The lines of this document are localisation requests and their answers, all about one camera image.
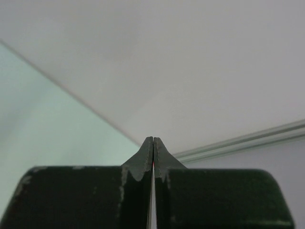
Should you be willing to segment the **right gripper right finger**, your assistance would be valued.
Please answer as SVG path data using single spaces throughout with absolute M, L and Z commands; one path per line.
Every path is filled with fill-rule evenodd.
M 153 140 L 159 229 L 292 229 L 282 191 L 260 169 L 190 169 Z

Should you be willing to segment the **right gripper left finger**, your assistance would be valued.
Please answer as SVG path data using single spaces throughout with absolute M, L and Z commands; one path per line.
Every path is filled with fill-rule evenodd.
M 153 138 L 121 166 L 44 166 L 20 179 L 3 229 L 148 229 Z

